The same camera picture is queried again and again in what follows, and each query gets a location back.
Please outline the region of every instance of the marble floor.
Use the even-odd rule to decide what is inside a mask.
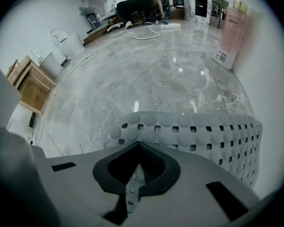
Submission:
[[[155,27],[159,38],[117,40],[74,70],[56,94],[40,135],[47,157],[103,149],[109,126],[134,110],[254,116],[236,75],[211,58],[222,30],[175,22],[181,23],[180,29]],[[57,83],[82,58],[124,35],[144,38],[153,32],[149,26],[136,26],[109,33],[76,56]]]

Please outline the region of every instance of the person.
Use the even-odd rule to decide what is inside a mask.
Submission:
[[[125,24],[125,29],[133,27],[130,15],[134,12],[144,12],[146,24],[152,24],[157,21],[156,13],[159,8],[160,17],[164,18],[162,3],[160,0],[117,0],[117,16]]]

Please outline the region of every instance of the fireplace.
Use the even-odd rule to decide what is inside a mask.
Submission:
[[[195,14],[198,16],[206,17],[207,13],[207,0],[195,0]]]

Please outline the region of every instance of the black slot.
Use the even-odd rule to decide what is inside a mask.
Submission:
[[[206,185],[230,221],[248,212],[248,209],[221,183],[213,182]]]
[[[52,169],[53,169],[54,172],[58,172],[58,171],[61,171],[61,170],[65,170],[67,168],[71,168],[73,166],[76,166],[76,164],[73,163],[73,162],[68,162],[68,163],[63,163],[63,164],[52,166]]]

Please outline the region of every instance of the toilet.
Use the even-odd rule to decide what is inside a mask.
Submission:
[[[60,51],[68,57],[68,60],[84,49],[80,37],[77,34],[68,36],[66,32],[53,29],[51,31],[51,37],[54,43],[58,45]]]

